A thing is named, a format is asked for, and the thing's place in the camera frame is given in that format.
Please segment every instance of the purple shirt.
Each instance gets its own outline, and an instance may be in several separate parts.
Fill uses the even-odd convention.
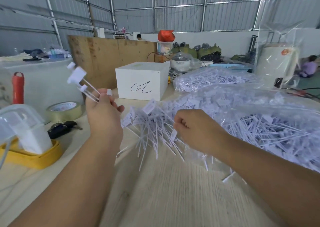
[[[304,73],[306,73],[307,75],[313,75],[315,73],[315,71],[317,70],[317,67],[318,67],[318,65],[314,61],[306,62],[302,66],[302,71]]]

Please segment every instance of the handwritten black marking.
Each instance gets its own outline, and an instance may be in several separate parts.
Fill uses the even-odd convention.
[[[131,91],[132,91],[132,92],[136,92],[136,91],[138,91],[138,90],[140,90],[140,89],[141,89],[141,88],[139,88],[139,87],[141,87],[141,86],[145,85],[145,86],[142,88],[142,91],[141,91],[141,92],[142,92],[142,93],[148,93],[148,92],[151,92],[151,90],[150,90],[150,91],[148,91],[148,92],[144,92],[144,91],[143,91],[143,90],[146,88],[146,86],[149,84],[149,82],[150,82],[150,81],[148,81],[147,83],[144,83],[144,84],[142,84],[142,85],[138,85],[137,83],[135,83],[135,84],[133,84],[133,85],[132,85],[132,87],[131,87]]]

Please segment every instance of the red handle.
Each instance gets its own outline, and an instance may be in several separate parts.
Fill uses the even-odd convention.
[[[22,104],[23,103],[23,88],[24,88],[24,75],[21,72],[15,72],[12,77],[13,85],[13,104]]]

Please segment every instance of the yellow object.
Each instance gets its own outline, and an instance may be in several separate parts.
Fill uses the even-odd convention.
[[[81,105],[78,102],[61,102],[47,108],[47,114],[51,122],[73,121],[82,115]]]
[[[19,140],[15,138],[10,145],[5,162],[23,165],[29,168],[44,169],[56,162],[63,154],[58,140],[52,139],[52,145],[48,151],[41,155],[30,153],[19,148]],[[6,144],[0,145],[0,158],[5,152]]]

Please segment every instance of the yellow tray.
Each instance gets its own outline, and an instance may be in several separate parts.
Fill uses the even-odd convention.
[[[51,140],[53,147],[41,155],[19,149],[18,138],[11,142],[5,162],[23,165],[29,168],[44,169],[56,162],[63,154],[58,140]],[[0,159],[5,152],[6,144],[0,145]]]

